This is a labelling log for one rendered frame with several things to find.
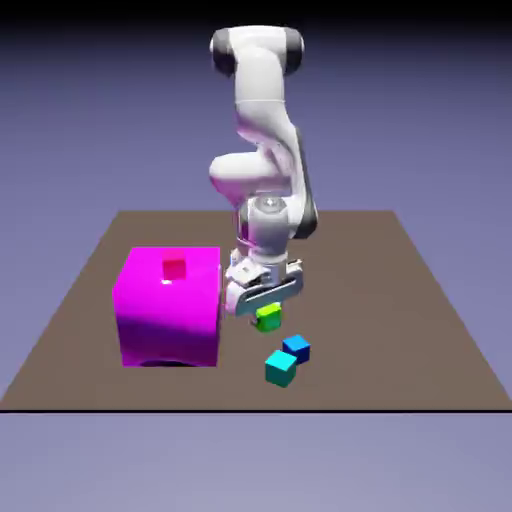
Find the large magenta box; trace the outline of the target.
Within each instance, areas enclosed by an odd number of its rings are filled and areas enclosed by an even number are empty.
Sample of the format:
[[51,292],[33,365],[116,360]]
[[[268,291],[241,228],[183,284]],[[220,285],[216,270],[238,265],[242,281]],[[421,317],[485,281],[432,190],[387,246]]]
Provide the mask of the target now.
[[[162,279],[169,248],[186,253],[184,280]],[[220,297],[219,247],[133,247],[112,288],[122,364],[216,366]]]

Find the small red cube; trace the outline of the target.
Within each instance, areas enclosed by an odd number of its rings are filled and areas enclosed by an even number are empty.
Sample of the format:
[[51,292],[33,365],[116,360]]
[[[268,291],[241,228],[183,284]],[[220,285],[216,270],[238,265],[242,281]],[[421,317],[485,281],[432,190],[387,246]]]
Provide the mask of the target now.
[[162,279],[184,280],[187,274],[186,253],[181,248],[169,248],[162,253]]

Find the small blue cube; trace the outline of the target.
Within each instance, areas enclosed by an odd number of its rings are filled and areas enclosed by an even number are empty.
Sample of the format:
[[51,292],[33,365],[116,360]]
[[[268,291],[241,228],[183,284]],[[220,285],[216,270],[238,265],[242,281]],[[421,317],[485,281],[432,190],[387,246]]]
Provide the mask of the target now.
[[296,364],[303,364],[310,359],[310,343],[297,334],[282,341],[282,350],[296,358]]

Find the small green cube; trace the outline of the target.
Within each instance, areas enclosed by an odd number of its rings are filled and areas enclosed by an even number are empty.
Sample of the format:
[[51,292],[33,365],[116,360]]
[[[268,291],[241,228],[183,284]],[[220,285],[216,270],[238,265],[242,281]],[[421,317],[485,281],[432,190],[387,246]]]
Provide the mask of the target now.
[[255,326],[260,332],[270,332],[281,327],[282,308],[279,302],[263,306],[255,312]]

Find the small cyan cube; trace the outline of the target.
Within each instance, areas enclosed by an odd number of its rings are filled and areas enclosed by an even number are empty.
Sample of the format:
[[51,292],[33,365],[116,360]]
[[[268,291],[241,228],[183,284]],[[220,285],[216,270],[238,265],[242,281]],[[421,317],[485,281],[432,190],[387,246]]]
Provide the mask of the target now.
[[295,378],[297,357],[281,350],[274,351],[265,361],[265,379],[286,388]]

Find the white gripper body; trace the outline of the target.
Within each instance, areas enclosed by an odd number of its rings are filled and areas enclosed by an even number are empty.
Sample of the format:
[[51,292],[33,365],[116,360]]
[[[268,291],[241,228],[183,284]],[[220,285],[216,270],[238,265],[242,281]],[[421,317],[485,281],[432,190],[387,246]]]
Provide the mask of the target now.
[[231,281],[226,287],[226,312],[235,316],[253,314],[258,309],[282,303],[296,295],[303,288],[303,270],[292,269],[277,285],[242,286]]

